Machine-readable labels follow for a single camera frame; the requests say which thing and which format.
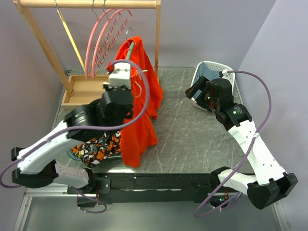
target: marble surface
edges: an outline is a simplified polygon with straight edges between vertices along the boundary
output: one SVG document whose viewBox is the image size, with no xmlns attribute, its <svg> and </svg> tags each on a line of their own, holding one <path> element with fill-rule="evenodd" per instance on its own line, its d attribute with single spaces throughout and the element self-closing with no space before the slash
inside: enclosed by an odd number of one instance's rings
<svg viewBox="0 0 308 231">
<path fill-rule="evenodd" d="M 159 143 L 141 156 L 138 168 L 125 166 L 121 159 L 106 160 L 93 168 L 96 173 L 210 173 L 222 166 L 235 167 L 243 152 L 233 137 L 215 119 L 214 114 L 193 107 L 185 97 L 193 69 L 159 70 L 164 99 L 153 122 Z M 240 102 L 237 89 L 233 95 Z M 69 111 L 60 108 L 56 124 Z M 57 161 L 70 167 L 85 168 L 80 161 L 66 153 Z M 240 168 L 242 173 L 252 173 L 248 161 Z"/>
</svg>

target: wall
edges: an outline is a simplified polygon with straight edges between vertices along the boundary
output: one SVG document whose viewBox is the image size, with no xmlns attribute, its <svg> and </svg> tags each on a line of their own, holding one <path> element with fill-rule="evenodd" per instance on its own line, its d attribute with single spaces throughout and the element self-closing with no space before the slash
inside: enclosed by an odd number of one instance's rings
<svg viewBox="0 0 308 231">
<path fill-rule="evenodd" d="M 10 150 L 28 147 L 51 129 L 61 83 L 12 1 L 0 2 L 0 141 L 2 171 Z M 5 176 L 11 183 L 11 174 Z M 0 230 L 13 229 L 24 188 L 0 187 Z"/>
<path fill-rule="evenodd" d="M 197 66 L 211 60 L 237 69 L 275 0 L 162 0 L 159 66 Z M 91 9 L 61 9 L 83 59 L 96 22 Z M 34 9 L 44 32 L 66 69 L 81 69 L 55 9 Z M 155 11 L 132 10 L 129 26 L 140 35 L 154 63 Z M 121 35 L 112 52 L 115 58 Z"/>
<path fill-rule="evenodd" d="M 271 91 L 272 113 L 261 135 L 280 164 L 299 180 L 283 200 L 295 231 L 308 228 L 308 202 L 303 199 L 308 193 L 307 7 L 304 0 L 277 0 L 240 66 L 260 75 Z M 248 76 L 237 79 L 244 103 L 260 124 L 268 106 L 265 90 Z"/>
</svg>

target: wooden shelf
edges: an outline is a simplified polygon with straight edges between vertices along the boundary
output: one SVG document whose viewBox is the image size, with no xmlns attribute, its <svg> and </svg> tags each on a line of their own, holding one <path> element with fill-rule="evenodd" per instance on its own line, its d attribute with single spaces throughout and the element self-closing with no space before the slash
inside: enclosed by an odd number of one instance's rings
<svg viewBox="0 0 308 231">
<path fill-rule="evenodd" d="M 73 86 L 73 96 L 65 91 L 61 106 L 65 110 L 73 110 L 79 105 L 89 104 L 102 97 L 103 83 L 108 81 L 109 75 L 96 75 L 95 78 L 86 79 L 84 75 L 71 75 L 68 81 Z"/>
</svg>

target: white laundry basket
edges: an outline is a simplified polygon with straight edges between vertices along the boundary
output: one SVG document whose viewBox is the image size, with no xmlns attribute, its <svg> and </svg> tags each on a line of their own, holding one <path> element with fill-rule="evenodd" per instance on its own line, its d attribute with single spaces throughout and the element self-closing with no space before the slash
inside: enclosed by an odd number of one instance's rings
<svg viewBox="0 0 308 231">
<path fill-rule="evenodd" d="M 225 69 L 227 69 L 228 71 L 233 71 L 229 66 L 226 66 L 224 64 L 219 64 L 219 63 L 215 63 L 215 62 L 211 62 L 211 61 L 203 61 L 203 62 L 199 63 L 197 68 L 196 68 L 196 71 L 193 75 L 191 86 L 193 85 L 194 79 L 196 78 L 198 68 L 199 68 L 200 64 L 202 64 L 202 63 L 205 63 L 206 66 L 208 67 L 208 69 L 213 70 L 213 71 L 223 71 Z M 234 73 L 228 73 L 228 77 L 226 79 L 228 79 L 230 81 L 230 83 L 232 84 L 232 92 L 233 92 L 234 83 L 235 83 L 235 74 Z M 206 109 L 197 105 L 197 102 L 194 100 L 194 98 L 192 98 L 191 101 L 192 101 L 192 104 L 193 104 L 194 107 L 199 108 L 199 109 L 204 110 L 204 111 L 207 111 Z"/>
</svg>

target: wooden frame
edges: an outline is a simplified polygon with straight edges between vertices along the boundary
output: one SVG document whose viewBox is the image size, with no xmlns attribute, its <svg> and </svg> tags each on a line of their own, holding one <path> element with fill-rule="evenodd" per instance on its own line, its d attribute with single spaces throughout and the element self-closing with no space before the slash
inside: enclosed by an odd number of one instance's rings
<svg viewBox="0 0 308 231">
<path fill-rule="evenodd" d="M 60 81 L 65 87 L 65 94 L 62 101 L 62 107 L 65 109 L 73 109 L 74 107 L 90 103 L 87 100 L 92 100 L 92 96 L 87 97 L 85 92 L 90 95 L 97 95 L 97 90 L 94 94 L 89 93 L 89 90 L 81 91 L 80 82 L 82 82 L 85 89 L 89 89 L 93 82 L 106 82 L 108 75 L 98 75 L 97 79 L 94 80 L 81 80 L 83 75 L 71 76 L 67 79 L 60 61 L 58 60 L 56 54 L 48 43 L 44 33 L 42 32 L 39 24 L 37 23 L 34 15 L 32 14 L 30 8 L 103 8 L 104 0 L 57 0 L 57 5 L 54 0 L 13 0 L 13 3 L 17 7 L 20 14 L 26 20 L 30 26 L 34 36 L 40 43 L 48 61 L 51 66 L 59 76 Z M 159 35 L 160 35 L 160 10 L 161 10 L 161 0 L 106 0 L 105 8 L 107 9 L 154 9 L 156 10 L 156 36 L 155 36 L 155 61 L 154 61 L 154 71 L 158 78 L 158 55 L 159 55 Z"/>
</svg>

